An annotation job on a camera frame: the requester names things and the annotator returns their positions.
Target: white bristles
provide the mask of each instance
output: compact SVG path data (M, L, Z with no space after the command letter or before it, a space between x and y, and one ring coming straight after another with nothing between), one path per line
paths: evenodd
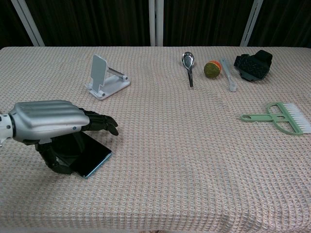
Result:
M303 133L311 133L311 124L305 119L302 112L293 103L283 104L286 110L291 114L297 125Z

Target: phone stand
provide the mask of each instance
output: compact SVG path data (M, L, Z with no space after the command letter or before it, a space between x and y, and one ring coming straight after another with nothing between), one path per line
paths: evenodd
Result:
M130 84L126 75L109 68L108 62L96 54L93 56L91 78L93 81L87 84L86 87L98 100L103 100Z

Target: robotic hand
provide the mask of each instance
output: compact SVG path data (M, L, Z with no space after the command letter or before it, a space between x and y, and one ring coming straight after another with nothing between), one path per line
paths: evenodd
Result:
M47 166L57 173L71 174L56 160L53 142L80 131L107 130L118 135L118 124L110 116L78 108L69 101L49 100L16 103L8 114L0 114L0 147L9 138L35 145Z

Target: green brush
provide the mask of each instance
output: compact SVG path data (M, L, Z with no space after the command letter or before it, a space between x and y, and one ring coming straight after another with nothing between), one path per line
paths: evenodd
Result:
M277 106L281 113L272 113L271 107ZM241 120L245 122L254 121L270 121L284 133L290 135L302 135L304 133L311 133L311 124L305 119L302 112L293 103L270 103L267 105L268 114L244 114ZM293 132L281 127L278 122L288 122L293 128Z

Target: smartphone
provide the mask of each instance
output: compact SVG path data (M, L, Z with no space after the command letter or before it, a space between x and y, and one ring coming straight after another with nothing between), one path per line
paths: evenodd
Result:
M57 157L80 176L87 178L112 154L111 150L84 132L71 133L52 141Z

